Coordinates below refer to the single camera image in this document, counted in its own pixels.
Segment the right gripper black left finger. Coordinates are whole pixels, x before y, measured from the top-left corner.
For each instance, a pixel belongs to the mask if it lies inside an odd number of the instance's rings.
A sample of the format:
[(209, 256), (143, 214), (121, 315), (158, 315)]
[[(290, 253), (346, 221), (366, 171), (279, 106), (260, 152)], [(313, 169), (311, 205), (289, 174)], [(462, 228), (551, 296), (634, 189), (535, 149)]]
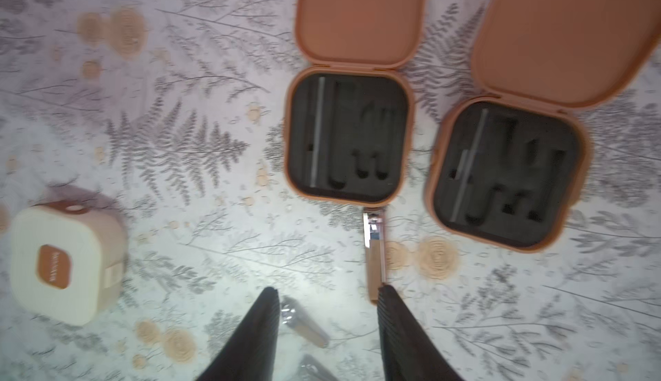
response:
[(278, 291), (266, 287), (199, 380), (273, 379), (280, 326)]

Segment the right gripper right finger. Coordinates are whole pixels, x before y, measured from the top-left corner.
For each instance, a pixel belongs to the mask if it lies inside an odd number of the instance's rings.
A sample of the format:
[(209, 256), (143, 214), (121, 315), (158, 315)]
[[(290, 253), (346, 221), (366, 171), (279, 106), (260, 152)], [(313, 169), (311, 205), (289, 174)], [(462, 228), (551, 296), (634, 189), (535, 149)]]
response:
[(462, 380), (392, 286), (380, 288), (377, 313), (386, 380)]

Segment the cream nail clipper case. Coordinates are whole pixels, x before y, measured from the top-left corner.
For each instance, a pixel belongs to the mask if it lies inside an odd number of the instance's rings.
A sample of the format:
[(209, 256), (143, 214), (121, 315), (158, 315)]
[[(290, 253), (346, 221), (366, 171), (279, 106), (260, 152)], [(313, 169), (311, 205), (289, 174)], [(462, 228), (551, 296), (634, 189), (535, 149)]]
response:
[(24, 309), (83, 326), (122, 291), (127, 233), (115, 216), (60, 200), (22, 210), (10, 227), (10, 284)]

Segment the light brown nail clipper case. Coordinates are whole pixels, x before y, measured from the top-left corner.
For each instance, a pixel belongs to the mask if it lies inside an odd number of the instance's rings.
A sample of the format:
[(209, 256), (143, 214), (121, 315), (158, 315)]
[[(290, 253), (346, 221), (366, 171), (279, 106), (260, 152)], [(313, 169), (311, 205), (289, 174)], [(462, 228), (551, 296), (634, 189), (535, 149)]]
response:
[(287, 90), (284, 173), (306, 198), (381, 207), (406, 175), (415, 99), (399, 69), (422, 39), (425, 0), (297, 0), (309, 66)]

